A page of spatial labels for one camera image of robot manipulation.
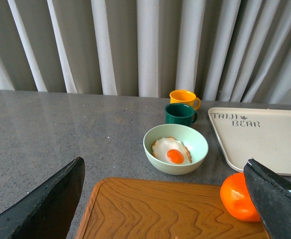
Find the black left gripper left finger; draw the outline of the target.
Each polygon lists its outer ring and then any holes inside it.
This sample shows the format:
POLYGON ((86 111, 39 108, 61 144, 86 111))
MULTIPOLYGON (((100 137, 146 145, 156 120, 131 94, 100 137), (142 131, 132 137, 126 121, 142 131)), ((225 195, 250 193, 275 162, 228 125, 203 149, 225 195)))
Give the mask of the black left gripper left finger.
POLYGON ((0 214, 0 239, 65 239, 84 178, 85 162, 77 157, 0 214))

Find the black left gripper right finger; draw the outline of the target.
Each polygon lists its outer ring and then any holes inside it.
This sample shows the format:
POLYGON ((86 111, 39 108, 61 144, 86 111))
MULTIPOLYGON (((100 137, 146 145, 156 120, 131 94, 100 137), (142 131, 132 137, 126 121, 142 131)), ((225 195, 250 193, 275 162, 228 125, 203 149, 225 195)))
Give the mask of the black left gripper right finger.
POLYGON ((243 173, 251 200, 270 239, 291 239, 291 182, 254 159, 243 173))

